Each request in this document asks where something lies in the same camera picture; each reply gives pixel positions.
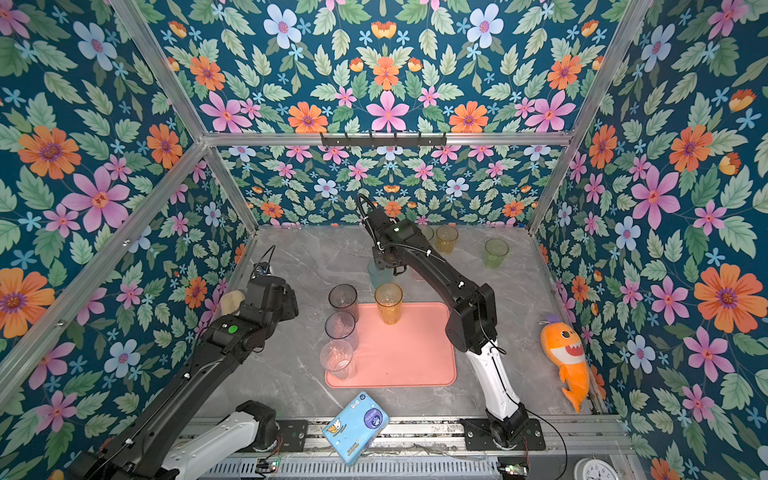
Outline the white clock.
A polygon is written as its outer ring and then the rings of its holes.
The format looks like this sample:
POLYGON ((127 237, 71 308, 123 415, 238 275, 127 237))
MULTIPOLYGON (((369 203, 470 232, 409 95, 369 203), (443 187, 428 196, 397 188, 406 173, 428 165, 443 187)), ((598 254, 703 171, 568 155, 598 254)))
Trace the white clock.
POLYGON ((607 461, 597 458, 583 458, 575 467, 575 480, 619 480, 617 470, 607 461))

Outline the yellow plastic cup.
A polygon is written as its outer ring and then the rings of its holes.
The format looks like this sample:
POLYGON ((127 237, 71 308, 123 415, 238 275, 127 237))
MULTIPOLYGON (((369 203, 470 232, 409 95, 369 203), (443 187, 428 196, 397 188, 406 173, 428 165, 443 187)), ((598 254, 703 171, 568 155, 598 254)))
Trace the yellow plastic cup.
POLYGON ((395 283, 380 285, 374 294, 382 321, 387 325, 399 322, 402 315, 403 290, 395 283))

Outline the blue translucent plastic cup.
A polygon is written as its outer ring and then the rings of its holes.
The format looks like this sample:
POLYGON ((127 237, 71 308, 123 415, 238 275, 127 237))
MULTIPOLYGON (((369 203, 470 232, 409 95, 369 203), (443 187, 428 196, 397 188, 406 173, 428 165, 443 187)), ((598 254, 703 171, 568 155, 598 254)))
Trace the blue translucent plastic cup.
POLYGON ((356 325, 356 319, 352 314, 336 311, 326 319, 325 332, 331 340, 346 341, 353 350, 356 350, 359 345, 356 325))

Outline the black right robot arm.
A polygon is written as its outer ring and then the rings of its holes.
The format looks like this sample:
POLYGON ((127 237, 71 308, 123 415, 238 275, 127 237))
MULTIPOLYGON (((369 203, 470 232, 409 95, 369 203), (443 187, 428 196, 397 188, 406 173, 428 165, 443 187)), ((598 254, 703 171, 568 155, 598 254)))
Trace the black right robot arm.
POLYGON ((409 220, 389 217, 364 195, 356 199, 362 225, 373 241, 372 254, 379 269, 399 275, 414 270, 449 308, 445 333, 454 348, 469 359, 480 383, 490 435, 496 445, 518 444, 529 421, 528 411, 512 388, 497 345, 495 292, 478 285, 454 268, 409 220))

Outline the beige sponge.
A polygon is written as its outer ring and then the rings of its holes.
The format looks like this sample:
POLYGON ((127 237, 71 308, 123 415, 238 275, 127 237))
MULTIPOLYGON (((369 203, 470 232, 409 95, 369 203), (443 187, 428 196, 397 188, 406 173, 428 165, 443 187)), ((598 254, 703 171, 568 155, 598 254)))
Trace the beige sponge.
POLYGON ((233 290, 224 294, 219 303, 221 315, 237 313, 244 299, 245 294, 241 290, 233 290))

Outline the orange plush toy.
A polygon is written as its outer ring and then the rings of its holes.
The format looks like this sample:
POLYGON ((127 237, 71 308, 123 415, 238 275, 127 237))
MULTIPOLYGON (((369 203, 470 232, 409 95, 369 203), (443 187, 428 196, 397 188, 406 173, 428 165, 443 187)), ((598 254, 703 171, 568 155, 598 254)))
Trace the orange plush toy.
POLYGON ((562 393, 576 413, 589 396, 590 370, 579 335, 564 322, 547 323, 541 330, 540 343, 544 353, 557 367, 562 393))

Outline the blue cartoon box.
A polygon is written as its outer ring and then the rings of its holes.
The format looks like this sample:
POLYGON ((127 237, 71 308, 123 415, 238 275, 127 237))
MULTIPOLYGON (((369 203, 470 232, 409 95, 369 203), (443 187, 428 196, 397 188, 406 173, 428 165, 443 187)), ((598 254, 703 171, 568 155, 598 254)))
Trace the blue cartoon box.
POLYGON ((347 466, 352 466, 389 424, 390 417, 365 391, 359 392, 322 433, 347 466))

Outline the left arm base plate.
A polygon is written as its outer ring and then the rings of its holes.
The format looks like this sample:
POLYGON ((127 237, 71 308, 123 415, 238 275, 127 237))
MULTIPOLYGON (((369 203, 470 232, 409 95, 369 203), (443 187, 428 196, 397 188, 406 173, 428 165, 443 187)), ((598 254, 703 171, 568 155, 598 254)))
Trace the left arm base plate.
POLYGON ((278 419, 278 440, 280 453, 304 451, 309 421, 303 419, 278 419))

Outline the amber plastic cup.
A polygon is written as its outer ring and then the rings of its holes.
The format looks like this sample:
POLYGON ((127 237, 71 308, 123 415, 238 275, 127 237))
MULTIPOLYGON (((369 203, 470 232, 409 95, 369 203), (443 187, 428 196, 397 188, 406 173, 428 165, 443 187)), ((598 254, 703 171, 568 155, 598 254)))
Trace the amber plastic cup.
POLYGON ((453 225, 442 225, 436 230, 437 249, 442 255, 453 252, 458 241, 459 232, 453 225))

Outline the pink rectangular tray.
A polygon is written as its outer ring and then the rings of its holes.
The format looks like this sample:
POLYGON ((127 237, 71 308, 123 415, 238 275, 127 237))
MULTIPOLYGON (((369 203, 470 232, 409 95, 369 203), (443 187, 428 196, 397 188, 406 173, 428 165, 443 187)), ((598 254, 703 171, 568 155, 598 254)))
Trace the pink rectangular tray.
POLYGON ((445 334, 448 319, 442 303, 405 303, 398 323, 388 325, 375 304, 361 304, 352 375, 340 379, 326 373, 327 385, 360 390, 453 384, 457 371, 455 349, 445 334))

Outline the clear plastic cup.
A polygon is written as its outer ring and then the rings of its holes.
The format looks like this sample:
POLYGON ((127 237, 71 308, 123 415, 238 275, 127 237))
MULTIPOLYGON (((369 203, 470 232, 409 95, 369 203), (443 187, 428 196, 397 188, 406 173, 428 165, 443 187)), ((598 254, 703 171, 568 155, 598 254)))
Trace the clear plastic cup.
POLYGON ((346 340, 331 340, 321 350, 320 363, 332 377, 345 380, 351 378, 356 370, 354 349, 346 340))

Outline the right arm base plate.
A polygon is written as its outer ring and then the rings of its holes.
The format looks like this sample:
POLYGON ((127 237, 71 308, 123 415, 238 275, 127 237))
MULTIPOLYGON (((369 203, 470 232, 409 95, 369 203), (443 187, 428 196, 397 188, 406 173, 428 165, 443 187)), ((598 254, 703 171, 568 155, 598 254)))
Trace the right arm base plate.
POLYGON ((546 443, 538 420, 528 420, 517 432, 507 432, 498 422, 461 418, 465 448, 469 451, 544 451, 546 443))

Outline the olive green plastic cup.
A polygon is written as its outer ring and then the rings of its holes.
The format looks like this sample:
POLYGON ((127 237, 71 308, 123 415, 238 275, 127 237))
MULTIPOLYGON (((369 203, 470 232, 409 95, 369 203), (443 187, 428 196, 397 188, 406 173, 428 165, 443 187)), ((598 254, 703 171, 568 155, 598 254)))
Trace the olive green plastic cup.
POLYGON ((419 229, 428 242, 433 241, 435 232, 432 227, 428 225, 419 225, 419 229))

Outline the teal plastic cup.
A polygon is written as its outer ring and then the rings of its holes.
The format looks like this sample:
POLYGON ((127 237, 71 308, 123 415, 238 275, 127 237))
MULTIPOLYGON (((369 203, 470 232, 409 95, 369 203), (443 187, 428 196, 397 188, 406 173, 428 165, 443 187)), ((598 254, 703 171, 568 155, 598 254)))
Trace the teal plastic cup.
POLYGON ((369 261, 367 265, 367 271, 370 282, 372 284, 372 288, 374 290, 378 289, 381 285, 390 283, 392 281, 392 270, 388 268, 382 270, 378 269, 374 260, 369 261))

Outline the dark grey plastic cup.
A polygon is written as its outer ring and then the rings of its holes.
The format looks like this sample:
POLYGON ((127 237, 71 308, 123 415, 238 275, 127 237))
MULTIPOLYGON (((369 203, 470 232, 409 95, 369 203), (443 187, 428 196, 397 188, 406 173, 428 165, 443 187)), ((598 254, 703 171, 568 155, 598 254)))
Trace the dark grey plastic cup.
POLYGON ((336 311, 349 313, 355 321, 358 321, 358 292, 354 286, 351 284, 334 286, 328 294, 328 301, 336 311))

